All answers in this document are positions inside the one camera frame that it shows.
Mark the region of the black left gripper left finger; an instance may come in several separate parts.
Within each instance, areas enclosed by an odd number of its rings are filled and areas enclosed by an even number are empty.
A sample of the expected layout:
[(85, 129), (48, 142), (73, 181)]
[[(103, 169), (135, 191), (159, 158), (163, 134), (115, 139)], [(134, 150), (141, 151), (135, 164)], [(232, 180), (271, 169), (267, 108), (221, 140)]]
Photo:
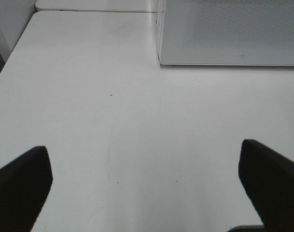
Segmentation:
[(45, 146), (36, 146), (0, 168), (0, 232), (31, 231), (52, 182)]

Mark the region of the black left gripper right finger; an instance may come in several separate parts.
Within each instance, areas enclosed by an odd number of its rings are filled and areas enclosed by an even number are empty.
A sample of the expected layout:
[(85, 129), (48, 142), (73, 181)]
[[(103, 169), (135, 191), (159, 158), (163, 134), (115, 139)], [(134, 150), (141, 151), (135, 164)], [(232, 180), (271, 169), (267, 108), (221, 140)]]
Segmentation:
[(242, 142), (238, 175), (268, 232), (294, 232), (294, 162), (252, 139)]

